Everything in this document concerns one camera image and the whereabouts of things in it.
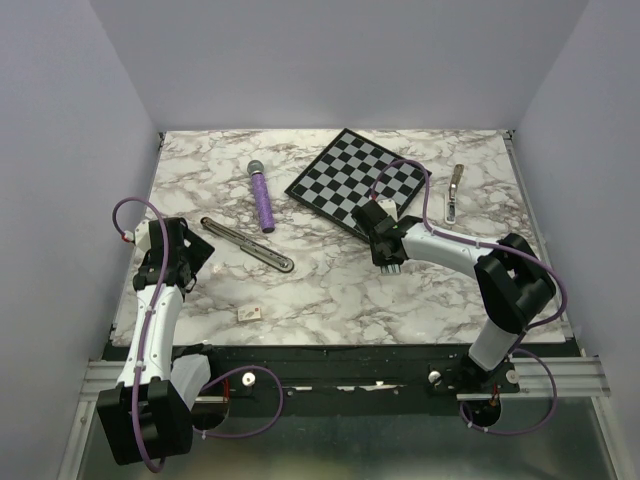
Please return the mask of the grey black stapler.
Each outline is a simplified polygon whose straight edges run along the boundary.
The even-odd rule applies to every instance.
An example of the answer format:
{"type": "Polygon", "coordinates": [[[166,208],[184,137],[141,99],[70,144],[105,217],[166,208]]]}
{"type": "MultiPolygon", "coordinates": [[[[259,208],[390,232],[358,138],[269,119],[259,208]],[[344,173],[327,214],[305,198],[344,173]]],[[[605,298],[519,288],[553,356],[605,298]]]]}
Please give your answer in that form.
{"type": "Polygon", "coordinates": [[[294,270],[295,263],[291,258],[255,242],[238,231],[224,226],[209,217],[202,217],[200,224],[208,232],[230,241],[234,245],[238,246],[243,252],[278,270],[279,272],[291,273],[294,270]]]}

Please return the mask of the white stapler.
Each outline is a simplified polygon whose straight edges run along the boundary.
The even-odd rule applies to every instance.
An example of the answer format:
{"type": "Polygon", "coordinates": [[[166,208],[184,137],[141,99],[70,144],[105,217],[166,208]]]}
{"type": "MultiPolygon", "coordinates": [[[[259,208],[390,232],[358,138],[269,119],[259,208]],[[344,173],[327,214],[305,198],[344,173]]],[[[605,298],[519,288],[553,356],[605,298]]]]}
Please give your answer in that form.
{"type": "Polygon", "coordinates": [[[464,173],[464,165],[456,164],[449,180],[444,203],[444,221],[448,225],[456,223],[457,194],[464,173]]]}

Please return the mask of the large silver staple strip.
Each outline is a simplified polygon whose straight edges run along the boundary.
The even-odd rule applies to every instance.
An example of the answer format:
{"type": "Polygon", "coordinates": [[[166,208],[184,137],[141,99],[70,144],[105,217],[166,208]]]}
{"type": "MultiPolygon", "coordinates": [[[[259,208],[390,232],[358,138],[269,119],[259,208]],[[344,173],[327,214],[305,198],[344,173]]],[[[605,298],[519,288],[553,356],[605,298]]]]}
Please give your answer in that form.
{"type": "Polygon", "coordinates": [[[401,266],[397,264],[381,266],[380,269],[383,275],[399,275],[401,273],[401,266]]]}

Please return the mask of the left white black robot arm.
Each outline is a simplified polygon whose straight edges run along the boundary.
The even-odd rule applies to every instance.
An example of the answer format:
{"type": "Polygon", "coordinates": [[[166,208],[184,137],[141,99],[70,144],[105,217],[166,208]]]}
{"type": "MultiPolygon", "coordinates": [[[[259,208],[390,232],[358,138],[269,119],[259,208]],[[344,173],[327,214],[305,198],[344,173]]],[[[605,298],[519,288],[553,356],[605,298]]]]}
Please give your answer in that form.
{"type": "Polygon", "coordinates": [[[163,244],[157,220],[141,222],[134,242],[145,252],[132,284],[137,318],[125,366],[116,386],[98,395],[97,411],[117,464],[142,460],[133,415],[150,459],[186,454],[192,445],[191,411],[198,394],[214,393],[220,368],[197,347],[174,358],[175,327],[186,294],[214,247],[191,231],[185,219],[164,220],[163,244]]]}

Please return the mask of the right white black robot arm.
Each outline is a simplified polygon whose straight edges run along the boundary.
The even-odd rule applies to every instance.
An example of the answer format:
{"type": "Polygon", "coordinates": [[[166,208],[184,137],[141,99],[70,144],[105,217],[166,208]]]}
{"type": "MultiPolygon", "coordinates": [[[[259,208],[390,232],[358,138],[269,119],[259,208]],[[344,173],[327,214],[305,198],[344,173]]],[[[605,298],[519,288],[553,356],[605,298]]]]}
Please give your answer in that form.
{"type": "Polygon", "coordinates": [[[413,216],[396,221],[374,200],[356,208],[353,217],[381,269],[424,261],[477,281],[488,320],[469,348],[460,379],[474,392],[493,384],[495,368],[556,295],[549,270],[528,242],[513,233],[501,240],[456,235],[413,216]]]}

